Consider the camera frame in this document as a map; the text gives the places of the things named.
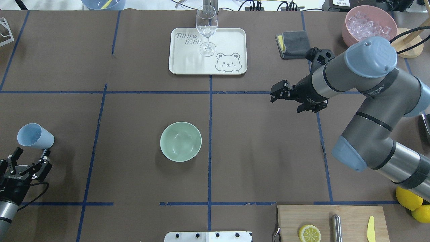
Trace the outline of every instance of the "lemon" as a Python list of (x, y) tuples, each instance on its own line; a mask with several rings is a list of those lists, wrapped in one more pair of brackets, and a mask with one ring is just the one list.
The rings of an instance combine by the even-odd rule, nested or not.
[(298, 237), (301, 242), (320, 242), (321, 232), (314, 225), (303, 225), (298, 231)]
[(423, 199), (421, 197), (415, 195), (409, 190), (401, 188), (400, 186), (396, 188), (396, 197), (403, 207), (411, 211), (414, 211), (423, 204)]
[(430, 205), (422, 205), (412, 211), (411, 214), (420, 223), (430, 223)]

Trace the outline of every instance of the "yellow sponge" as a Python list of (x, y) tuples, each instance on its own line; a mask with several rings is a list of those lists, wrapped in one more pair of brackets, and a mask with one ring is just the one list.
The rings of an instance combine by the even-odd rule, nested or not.
[(276, 38), (277, 42), (278, 42), (278, 46), (281, 49), (281, 52), (284, 53), (285, 52), (285, 45), (284, 45), (284, 38), (282, 37), (282, 34), (279, 34)]

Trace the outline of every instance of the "pink bowl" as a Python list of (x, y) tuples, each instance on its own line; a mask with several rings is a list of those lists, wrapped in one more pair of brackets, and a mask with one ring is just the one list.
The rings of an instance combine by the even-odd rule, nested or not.
[(344, 39), (344, 42), (345, 44), (347, 44), (348, 47), (359, 42), (358, 39), (356, 39), (348, 31), (348, 28), (347, 28), (348, 20), (352, 16), (354, 16), (358, 11), (366, 14), (366, 17), (368, 19), (378, 22), (380, 26), (390, 27), (391, 28), (391, 31), (389, 33), (390, 39), (394, 38), (397, 35), (397, 24), (387, 12), (374, 6), (368, 6), (368, 5), (357, 6), (348, 12), (347, 16), (345, 17), (344, 24), (342, 25), (342, 38)]

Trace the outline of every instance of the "wine glass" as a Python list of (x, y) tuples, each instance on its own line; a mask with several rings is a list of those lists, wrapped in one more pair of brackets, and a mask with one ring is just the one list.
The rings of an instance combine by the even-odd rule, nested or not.
[(196, 28), (197, 31), (206, 37), (206, 43), (199, 47), (202, 56), (212, 56), (216, 52), (216, 46), (209, 42), (209, 37), (212, 36), (218, 28), (218, 19), (216, 16), (215, 8), (211, 5), (203, 5), (197, 9), (196, 15)]

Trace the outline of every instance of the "wooden cutting board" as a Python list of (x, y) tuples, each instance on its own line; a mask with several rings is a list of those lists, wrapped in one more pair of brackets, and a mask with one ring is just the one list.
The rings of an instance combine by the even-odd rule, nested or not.
[(331, 205), (278, 205), (278, 219), (283, 242), (300, 241), (299, 229), (305, 224), (318, 227), (321, 242), (332, 239), (332, 215), (341, 217), (342, 240), (345, 242), (368, 242), (367, 222), (375, 218), (376, 242), (390, 242), (384, 210), (380, 206), (331, 206)]

